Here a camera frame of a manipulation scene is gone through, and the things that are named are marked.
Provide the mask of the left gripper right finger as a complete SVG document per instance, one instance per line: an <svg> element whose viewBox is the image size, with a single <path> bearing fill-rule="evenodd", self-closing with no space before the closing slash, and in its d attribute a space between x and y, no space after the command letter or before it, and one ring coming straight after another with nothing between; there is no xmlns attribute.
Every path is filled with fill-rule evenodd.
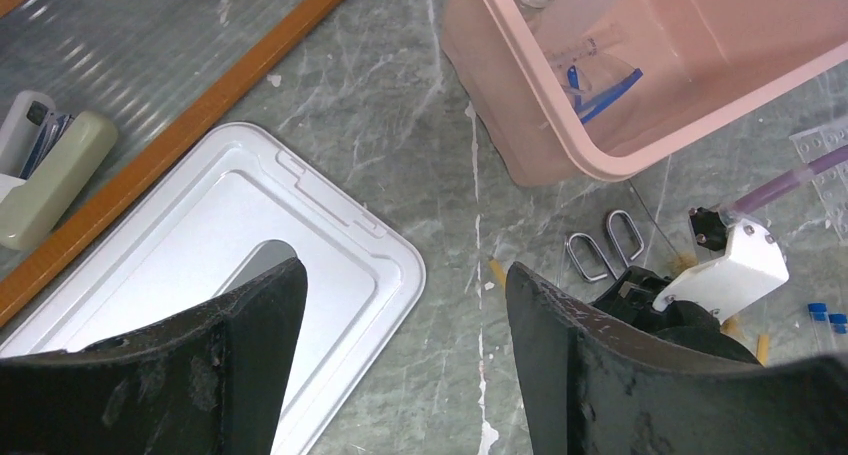
<svg viewBox="0 0 848 455"><path fill-rule="evenodd" d="M847 358L764 367L640 331L521 263L506 304L536 454L843 454Z"/></svg>

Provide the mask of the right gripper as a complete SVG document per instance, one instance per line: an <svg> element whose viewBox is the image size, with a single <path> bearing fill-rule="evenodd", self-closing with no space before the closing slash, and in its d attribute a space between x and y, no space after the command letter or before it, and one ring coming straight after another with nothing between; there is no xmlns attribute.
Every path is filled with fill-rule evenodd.
<svg viewBox="0 0 848 455"><path fill-rule="evenodd" d="M670 283L668 277L631 266L592 306L672 344L728 360L759 363L745 346L723 334L718 319L698 304L673 301L662 310L654 309L654 300Z"/></svg>

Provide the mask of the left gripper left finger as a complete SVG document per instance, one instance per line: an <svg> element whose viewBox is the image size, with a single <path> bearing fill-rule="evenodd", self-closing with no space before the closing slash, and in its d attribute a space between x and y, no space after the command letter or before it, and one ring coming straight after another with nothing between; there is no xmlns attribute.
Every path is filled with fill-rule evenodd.
<svg viewBox="0 0 848 455"><path fill-rule="evenodd" d="M288 259L81 350L1 362L5 454L267 454L307 298Z"/></svg>

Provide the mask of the brown test tube brush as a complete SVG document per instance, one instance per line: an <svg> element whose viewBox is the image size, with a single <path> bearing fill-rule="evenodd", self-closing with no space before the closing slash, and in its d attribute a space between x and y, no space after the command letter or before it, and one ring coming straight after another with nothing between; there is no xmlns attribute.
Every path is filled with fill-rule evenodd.
<svg viewBox="0 0 848 455"><path fill-rule="evenodd" d="M669 270L669 274L671 275L671 277L676 278L677 276L681 275L686 269L694 268L698 264L696 255L694 253L681 252L675 247L675 245L668 238L667 234L658 224L656 215L648 207L647 203L636 189L634 183L632 181L627 181L627 185L630 191L636 196L640 206L646 212L648 219L653 226L653 233L658 233L672 252L672 256L666 262L666 268ZM725 321L721 325L720 331L724 335L728 335L739 340L745 339L745 335L739 325L739 319L736 316L730 317L727 321Z"/></svg>

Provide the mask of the white red-capped squeeze bottle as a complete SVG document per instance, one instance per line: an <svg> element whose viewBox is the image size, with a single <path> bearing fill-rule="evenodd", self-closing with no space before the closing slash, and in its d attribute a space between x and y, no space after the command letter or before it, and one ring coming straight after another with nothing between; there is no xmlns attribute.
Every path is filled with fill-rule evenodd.
<svg viewBox="0 0 848 455"><path fill-rule="evenodd" d="M579 39L599 22L619 0L553 0L542 10L533 30L543 47L564 45Z"/></svg>

